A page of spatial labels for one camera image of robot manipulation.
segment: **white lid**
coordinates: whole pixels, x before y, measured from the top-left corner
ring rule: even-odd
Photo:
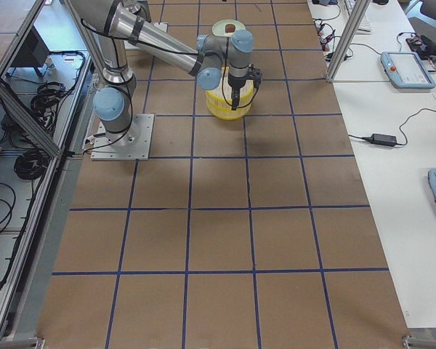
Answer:
[[[246,29],[246,26],[237,20],[220,20],[213,25],[211,32],[216,36],[232,36],[233,33],[226,33],[225,28],[228,24],[233,24],[235,26],[234,31]]]

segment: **black cable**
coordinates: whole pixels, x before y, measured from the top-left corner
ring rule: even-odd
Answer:
[[[54,134],[57,123],[57,107],[61,99],[66,96],[66,86],[59,82],[42,84],[37,89],[37,95],[31,100],[31,110],[39,120],[41,126],[51,135]]]
[[[26,82],[30,82],[30,83],[32,83],[32,84],[35,84],[35,85],[42,85],[42,84],[45,84],[45,82],[38,82],[38,81],[33,81],[33,80],[28,80],[28,79],[24,79],[24,78],[20,78],[19,76],[14,76],[13,74],[14,74],[15,72],[13,72],[13,73],[7,73],[6,75],[7,75],[7,77],[9,77],[9,78],[11,78],[11,79],[17,79],[17,80],[21,80],[21,81],[26,81]]]
[[[49,158],[47,154],[35,148],[19,156],[13,169],[22,180],[36,180],[45,173],[48,166]]]
[[[338,12],[338,14],[335,17],[326,18],[326,19],[325,18],[312,18],[313,21],[315,22],[317,20],[321,20],[323,22],[323,21],[326,21],[326,20],[335,20],[335,19],[337,19],[341,15],[341,7],[339,6],[339,4],[336,4],[336,6],[337,6],[337,9],[339,10],[339,12]]]
[[[410,119],[412,119],[414,116],[417,116],[418,114],[420,114],[422,111],[431,111],[431,112],[433,112],[433,113],[436,113],[436,111],[435,110],[433,110],[433,109],[429,109],[429,108],[422,108],[422,109],[420,109],[419,111],[417,111],[415,114],[412,114],[412,115],[410,115],[400,126],[399,126],[399,131],[400,131],[400,133],[402,133],[402,135],[404,136],[404,138],[405,138],[405,143],[402,143],[402,144],[400,144],[400,143],[398,143],[397,145],[401,145],[401,146],[405,146],[405,145],[407,145],[408,144],[408,138],[407,138],[407,136],[405,135],[405,133],[404,133],[404,131],[402,130],[402,127],[403,126],[405,126],[405,124],[407,124],[408,123],[408,121],[410,120]]]
[[[13,136],[14,136],[16,133],[17,133],[16,131],[13,131],[13,132],[10,132],[9,135],[8,135],[8,143],[9,143],[13,148],[16,148],[16,149],[22,149],[22,150],[24,150],[24,151],[29,151],[29,150],[31,150],[31,149],[34,149],[34,148],[31,148],[31,147],[24,148],[24,147],[21,147],[21,146],[17,145],[17,144],[15,143],[15,141],[13,140]]]
[[[118,49],[116,48],[115,39],[111,39],[111,41],[113,42],[113,48],[114,48],[114,50],[115,50],[116,65],[119,67]],[[134,107],[133,107],[133,105],[132,105],[132,96],[131,96],[131,92],[129,91],[128,83],[127,83],[126,79],[125,79],[124,76],[123,76],[123,73],[120,73],[120,76],[121,76],[121,78],[123,79],[124,86],[126,86],[126,90],[127,90],[127,92],[124,91],[123,89],[118,88],[118,87],[112,87],[112,88],[114,88],[114,89],[118,90],[119,92],[123,93],[123,94],[126,95],[126,96],[128,97],[128,99],[129,99],[129,105],[130,105],[130,109],[131,109],[131,119],[129,120],[129,125],[128,125],[127,128],[125,128],[124,131],[122,131],[123,134],[122,134],[118,139],[114,140],[114,141],[111,142],[111,143],[107,143],[107,144],[105,144],[105,145],[99,145],[98,147],[92,147],[92,148],[85,149],[85,150],[82,152],[82,155],[84,155],[85,153],[87,153],[87,152],[89,152],[89,151],[93,151],[93,150],[95,150],[95,149],[105,148],[105,147],[108,147],[109,145],[113,145],[113,144],[119,142],[120,140],[122,140],[122,139],[124,138],[124,136],[127,135],[127,133],[129,132],[129,129],[131,128],[132,122],[133,122],[133,120],[134,120]]]
[[[12,117],[11,117],[11,113],[10,113],[10,111],[9,111],[9,109],[8,109],[8,107],[7,107],[7,105],[5,104],[5,102],[3,101],[3,98],[1,98],[1,96],[0,96],[0,105],[2,106],[2,108],[4,109],[4,112],[5,112],[5,114],[12,120]],[[14,143],[14,141],[13,141],[13,134],[16,132],[17,130],[16,129],[10,129],[9,131],[8,131],[8,134],[7,134],[7,139],[8,139],[8,141],[9,141],[9,144],[13,147],[13,148],[17,148],[17,149],[25,149],[25,150],[27,150],[27,149],[31,149],[31,148],[22,148],[22,147],[19,147],[19,146],[17,146],[15,143]]]
[[[77,55],[82,58],[81,64],[79,68],[76,70],[76,77],[74,79],[73,86],[70,87],[64,94],[60,96],[58,103],[56,103],[56,105],[54,106],[55,110],[51,111],[51,116],[53,116],[53,120],[49,131],[51,135],[53,135],[55,133],[55,129],[57,126],[57,121],[58,121],[58,116],[60,115],[61,106],[63,105],[63,103],[65,103],[65,101],[68,99],[68,97],[71,95],[71,93],[73,93],[74,89],[76,88],[77,83],[81,77],[82,68],[86,64],[86,56],[84,53],[80,51],[58,51],[58,52],[50,52],[50,54],[51,55]]]
[[[39,180],[39,183],[38,183],[38,185],[36,187],[36,191],[32,195],[32,197],[31,197],[31,199],[29,201],[29,206],[28,206],[28,210],[26,212],[26,216],[25,216],[25,219],[24,219],[24,222],[23,222],[23,226],[21,227],[20,232],[18,233],[18,235],[17,235],[17,237],[15,239],[15,243],[13,244],[12,254],[11,254],[11,256],[9,258],[7,258],[8,259],[8,267],[7,267],[7,271],[4,274],[3,279],[0,280],[0,291],[3,289],[5,284],[7,284],[8,277],[9,277],[9,275],[11,273],[13,263],[15,262],[17,253],[19,251],[21,240],[23,239],[23,236],[24,236],[24,233],[26,232],[26,228],[27,228],[29,219],[31,218],[31,210],[33,208],[34,202],[35,202],[36,197],[37,197],[37,193],[38,193],[39,188],[40,188],[41,184],[43,183],[43,181],[44,181],[44,176],[42,176],[41,179]]]
[[[399,37],[404,35],[404,34],[410,34],[410,35],[415,35],[416,37],[420,37],[420,35],[418,35],[417,33],[415,33],[414,31],[403,31],[401,33],[399,33],[396,37],[395,40],[397,41],[397,43],[399,44],[399,52],[402,51],[402,43],[399,41]]]
[[[227,101],[226,94],[225,94],[225,74],[226,74],[226,69],[227,69],[227,54],[228,54],[229,44],[230,44],[230,38],[227,38],[227,40],[226,40],[226,53],[225,53],[225,70],[223,71],[222,78],[221,78],[221,93],[222,93],[223,99],[225,100],[226,104],[228,104],[232,108],[233,105]],[[255,89],[255,93],[252,96],[252,98],[250,99],[250,101],[245,105],[238,106],[238,109],[244,109],[244,108],[247,108],[248,106],[250,106],[250,104],[252,104],[252,102],[254,101],[255,96],[257,96],[258,91],[259,91],[259,87],[257,87]]]
[[[7,131],[7,130],[4,130],[4,132],[3,132],[3,136],[0,138],[0,145],[1,145],[2,143],[6,142],[7,139],[8,139],[8,131]]]
[[[386,145],[388,147],[395,147],[396,145],[399,145],[400,147],[405,147],[408,144],[408,138],[405,132],[402,130],[402,128],[405,126],[405,124],[408,123],[410,119],[412,119],[414,116],[417,116],[422,111],[431,111],[433,113],[436,113],[436,111],[433,109],[422,108],[419,111],[417,111],[415,114],[412,114],[409,117],[407,117],[407,119],[399,126],[399,131],[400,133],[402,133],[402,135],[405,138],[404,143],[398,143],[396,137],[391,135],[372,134],[370,137],[359,137],[359,136],[349,135],[349,137],[356,138],[358,140],[365,140],[366,142],[375,145]]]
[[[16,100],[16,102],[18,104],[21,105],[21,107],[23,107],[30,115],[33,115],[30,108],[22,102],[22,100],[16,95],[15,91],[13,91],[11,86],[5,80],[3,80],[1,77],[0,77],[0,85],[2,85],[3,88],[5,88],[11,94],[11,96]],[[2,107],[5,109],[6,106],[5,106],[5,103],[4,103],[3,99],[1,98],[1,96],[0,96],[0,103],[1,103]]]
[[[373,47],[368,46],[368,45],[366,45],[366,44],[358,44],[358,43],[352,42],[351,45],[358,45],[358,46],[365,46],[365,47],[368,47],[370,50],[374,51],[377,55],[380,55],[380,56],[381,56],[381,53],[379,53],[379,52],[376,51]]]
[[[354,135],[348,135],[349,137],[352,137],[352,138],[356,138],[356,139],[358,139],[358,140],[363,140],[363,137],[358,137],[358,136],[354,136]]]
[[[12,219],[13,209],[15,208],[15,204],[16,204],[16,192],[15,192],[15,190],[14,190],[11,186],[9,186],[9,185],[7,185],[7,184],[5,184],[5,183],[0,182],[0,185],[2,185],[2,186],[4,186],[4,187],[7,187],[8,189],[10,189],[11,192],[12,192],[12,194],[13,194],[13,200],[12,200],[12,203],[9,203],[8,201],[6,201],[6,200],[0,198],[0,202],[2,202],[2,203],[4,203],[5,205],[8,206],[8,212],[7,212],[7,214],[6,214],[6,215],[5,215],[5,216],[0,220],[0,224],[2,224],[3,222],[6,221],[6,222],[5,222],[5,225],[4,225],[3,227],[0,228],[0,234],[1,234],[1,233],[3,233],[3,232],[5,231],[5,229],[7,229],[8,224],[9,224],[9,222],[10,222],[11,219]]]
[[[329,35],[326,35],[324,38],[320,35],[321,31],[325,28],[325,27],[329,27],[331,29],[331,33]],[[326,51],[326,46],[335,39],[336,37],[336,29],[334,29],[330,24],[328,23],[320,23],[320,27],[318,29],[318,37],[320,38],[320,44],[321,44],[321,50],[322,51]]]
[[[337,38],[340,39],[341,36],[339,36],[339,35],[335,35],[335,36],[333,36],[333,52],[329,52],[329,53],[325,56],[325,61],[326,61],[326,62],[331,62],[331,59],[332,59],[334,53],[336,52],[336,48],[335,48],[335,47],[336,47],[336,39],[337,39]],[[347,54],[346,54],[344,60],[346,60],[347,58],[352,58],[352,57],[354,57],[354,52],[352,51],[352,49],[349,47],[348,50],[350,51],[350,55],[347,55]]]
[[[85,29],[87,29],[88,31],[91,31],[92,33],[96,33],[97,35],[100,35],[100,36],[104,36],[105,38],[109,38],[109,39],[112,39],[112,40],[115,39],[115,40],[129,41],[128,38],[123,38],[123,37],[120,37],[120,36],[111,36],[111,35],[107,35],[107,34],[105,34],[105,33],[102,33],[102,32],[100,32],[100,31],[96,31],[95,29],[89,27],[89,26],[85,23],[85,21],[84,21],[83,18],[81,18],[81,24],[82,24],[82,25],[85,27]],[[198,52],[179,52],[179,51],[173,51],[173,50],[170,50],[170,49],[165,49],[165,48],[163,48],[163,47],[160,47],[160,46],[157,46],[157,45],[151,44],[150,42],[146,42],[146,41],[136,40],[136,42],[137,42],[138,44],[142,44],[142,45],[145,45],[145,46],[149,46],[149,47],[152,47],[152,48],[154,48],[154,49],[159,49],[160,51],[163,51],[163,52],[173,53],[173,54],[175,54],[175,55],[199,56],[199,53],[198,53]]]

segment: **keyboard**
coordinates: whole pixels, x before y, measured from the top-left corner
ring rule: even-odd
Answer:
[[[355,0],[344,0],[344,5],[346,7],[347,13],[352,13],[352,10],[355,6]],[[362,22],[360,22],[360,25],[357,29],[357,34],[370,34],[371,33],[371,24],[368,18],[364,15],[362,18]]]

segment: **yellow bucket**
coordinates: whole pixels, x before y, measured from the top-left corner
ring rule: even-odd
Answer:
[[[241,101],[239,102],[239,106],[246,105],[246,107],[238,108],[236,111],[232,111],[230,107],[232,102],[232,89],[227,83],[227,76],[225,76],[225,79],[222,82],[219,83],[219,86],[216,89],[206,91],[207,108],[209,109],[210,113],[221,120],[237,120],[242,118],[249,112],[249,109],[251,108],[250,101],[254,95],[254,82],[252,80],[247,80],[246,85],[241,89]],[[223,97],[223,90],[225,92],[226,100]]]

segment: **brown cardboard floor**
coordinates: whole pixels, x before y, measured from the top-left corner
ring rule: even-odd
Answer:
[[[401,348],[307,4],[149,2],[190,46],[244,22],[265,81],[248,116],[220,121],[186,73],[129,53],[134,109],[156,114],[151,158],[84,159],[38,335],[49,349]]]

